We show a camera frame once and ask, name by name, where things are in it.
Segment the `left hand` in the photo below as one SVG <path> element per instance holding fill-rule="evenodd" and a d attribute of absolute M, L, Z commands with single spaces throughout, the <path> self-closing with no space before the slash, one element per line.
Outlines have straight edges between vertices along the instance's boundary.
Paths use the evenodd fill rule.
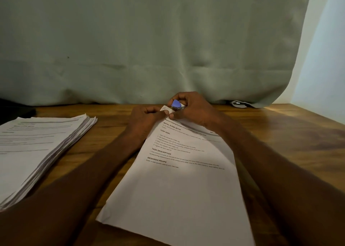
<path fill-rule="evenodd" d="M 168 111 L 160 111 L 158 106 L 136 106 L 132 110 L 124 133 L 129 134 L 142 144 L 155 123 L 165 119 L 168 115 Z"/>

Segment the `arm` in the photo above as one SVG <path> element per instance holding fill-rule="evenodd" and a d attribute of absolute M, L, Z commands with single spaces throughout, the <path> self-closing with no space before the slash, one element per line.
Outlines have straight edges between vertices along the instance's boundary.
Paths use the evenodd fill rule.
<path fill-rule="evenodd" d="M 84 164 L 0 213 L 2 245 L 65 245 L 102 185 L 141 147 L 159 107 L 135 107 L 126 130 Z"/>
<path fill-rule="evenodd" d="M 289 162 L 198 93 L 179 93 L 168 105 L 174 99 L 188 107 L 170 114 L 170 119 L 187 118 L 219 134 L 302 244 L 344 243 L 344 193 Z"/>

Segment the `white wall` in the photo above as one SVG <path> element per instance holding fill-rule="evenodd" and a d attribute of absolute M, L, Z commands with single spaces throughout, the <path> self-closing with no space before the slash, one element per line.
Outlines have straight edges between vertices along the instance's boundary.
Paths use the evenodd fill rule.
<path fill-rule="evenodd" d="M 292 100 L 300 72 L 302 70 L 305 58 L 307 56 L 309 46 L 313 40 L 314 32 L 320 20 L 321 13 L 325 7 L 327 0 L 309 0 L 307 13 L 304 19 L 302 36 L 295 67 L 286 90 L 274 102 L 275 104 L 289 104 Z"/>
<path fill-rule="evenodd" d="M 292 103 L 345 124 L 345 0 L 328 0 Z"/>

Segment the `wooden desk surface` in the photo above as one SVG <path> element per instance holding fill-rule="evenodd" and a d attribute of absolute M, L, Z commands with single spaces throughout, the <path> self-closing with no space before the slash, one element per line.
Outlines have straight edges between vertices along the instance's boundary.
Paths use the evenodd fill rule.
<path fill-rule="evenodd" d="M 73 117 L 86 113 L 98 122 L 60 158 L 38 189 L 70 172 L 106 146 L 126 127 L 134 105 L 69 105 L 37 108 L 38 117 Z M 300 167 L 345 192 L 345 125 L 290 104 L 263 109 L 238 109 L 215 105 L 238 120 L 260 140 Z M 130 168 L 131 158 L 106 185 L 97 202 L 81 221 L 74 245 L 163 245 L 160 242 L 95 221 L 107 198 Z M 256 245 L 288 245 L 261 192 L 239 163 L 242 193 Z"/>

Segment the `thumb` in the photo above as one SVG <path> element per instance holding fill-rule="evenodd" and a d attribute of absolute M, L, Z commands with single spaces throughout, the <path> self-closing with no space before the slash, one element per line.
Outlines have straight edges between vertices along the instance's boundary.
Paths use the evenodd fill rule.
<path fill-rule="evenodd" d="M 159 112 L 156 112 L 156 113 L 153 114 L 153 116 L 156 119 L 156 122 L 166 118 L 167 115 L 169 115 L 169 111 L 168 110 L 159 111 Z"/>
<path fill-rule="evenodd" d="M 171 120 L 178 120 L 178 119 L 183 119 L 185 117 L 185 109 L 175 111 L 169 115 L 169 118 Z"/>

